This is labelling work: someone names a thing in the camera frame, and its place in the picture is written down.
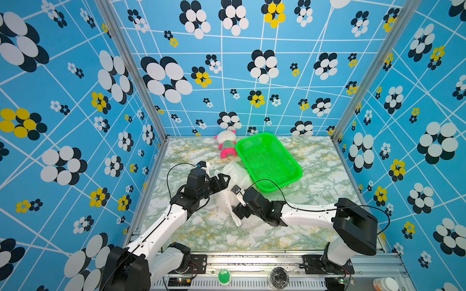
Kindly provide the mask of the white plastic bag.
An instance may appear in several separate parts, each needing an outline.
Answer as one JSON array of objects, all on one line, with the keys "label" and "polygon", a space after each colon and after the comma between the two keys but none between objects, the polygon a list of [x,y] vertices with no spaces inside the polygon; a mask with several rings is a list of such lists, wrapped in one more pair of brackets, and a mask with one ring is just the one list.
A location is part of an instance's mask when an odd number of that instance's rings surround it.
[{"label": "white plastic bag", "polygon": [[240,204],[236,199],[231,189],[234,185],[238,185],[243,190],[247,189],[252,185],[252,179],[248,174],[248,171],[242,167],[239,163],[232,161],[229,162],[221,171],[217,171],[216,174],[223,173],[229,175],[231,180],[227,189],[220,191],[215,195],[216,206],[224,214],[230,215],[237,227],[241,226],[241,219],[237,214],[234,213],[234,209]]}]

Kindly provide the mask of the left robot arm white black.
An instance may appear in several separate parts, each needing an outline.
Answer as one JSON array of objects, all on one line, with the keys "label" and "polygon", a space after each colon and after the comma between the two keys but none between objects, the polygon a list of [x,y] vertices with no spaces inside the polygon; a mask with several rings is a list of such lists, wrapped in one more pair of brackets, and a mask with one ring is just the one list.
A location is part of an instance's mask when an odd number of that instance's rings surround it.
[{"label": "left robot arm white black", "polygon": [[162,247],[199,210],[201,201],[227,189],[230,179],[222,173],[211,177],[205,167],[191,169],[186,184],[177,190],[162,216],[126,247],[110,251],[99,290],[148,291],[170,272],[189,270],[189,247],[178,242],[165,251]]}]

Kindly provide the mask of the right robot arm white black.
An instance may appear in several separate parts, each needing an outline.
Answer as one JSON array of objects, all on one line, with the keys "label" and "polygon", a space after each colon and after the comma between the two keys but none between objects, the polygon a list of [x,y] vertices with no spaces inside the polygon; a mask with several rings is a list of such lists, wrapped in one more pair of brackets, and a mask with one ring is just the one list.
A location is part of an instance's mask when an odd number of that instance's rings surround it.
[{"label": "right robot arm white black", "polygon": [[304,206],[286,201],[270,201],[255,188],[232,188],[239,200],[233,212],[240,218],[259,217],[273,227],[313,226],[334,230],[338,237],[325,246],[319,267],[336,273],[355,255],[374,256],[377,253],[377,218],[347,198],[327,206]]}]

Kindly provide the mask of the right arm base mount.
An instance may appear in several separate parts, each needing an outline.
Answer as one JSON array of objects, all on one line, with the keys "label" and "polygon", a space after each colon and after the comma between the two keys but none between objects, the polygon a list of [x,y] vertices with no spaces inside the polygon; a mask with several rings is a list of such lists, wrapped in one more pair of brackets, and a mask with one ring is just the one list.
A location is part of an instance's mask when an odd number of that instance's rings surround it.
[{"label": "right arm base mount", "polygon": [[350,260],[343,266],[332,262],[323,263],[321,255],[303,255],[299,268],[307,275],[354,275],[354,267]]}]

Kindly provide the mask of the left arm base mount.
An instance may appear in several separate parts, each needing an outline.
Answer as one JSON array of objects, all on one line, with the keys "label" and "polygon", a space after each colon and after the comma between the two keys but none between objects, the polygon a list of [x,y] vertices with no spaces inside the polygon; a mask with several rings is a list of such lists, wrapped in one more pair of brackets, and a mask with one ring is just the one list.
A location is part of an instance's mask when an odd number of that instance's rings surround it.
[{"label": "left arm base mount", "polygon": [[170,274],[205,274],[208,263],[208,256],[205,254],[191,254],[188,263],[183,263],[180,268],[173,270]]}]

